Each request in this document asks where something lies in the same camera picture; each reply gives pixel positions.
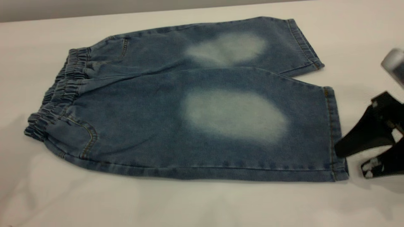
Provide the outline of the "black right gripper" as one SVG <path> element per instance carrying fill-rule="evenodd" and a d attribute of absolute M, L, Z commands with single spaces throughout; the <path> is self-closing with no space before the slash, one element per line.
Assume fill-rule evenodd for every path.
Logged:
<path fill-rule="evenodd" d="M 404 138 L 395 144 L 393 129 L 404 134 L 404 105 L 387 91 L 371 99 L 358 123 L 335 144 L 337 157 L 343 158 L 385 145 L 384 153 L 364 162 L 366 179 L 404 174 Z"/>

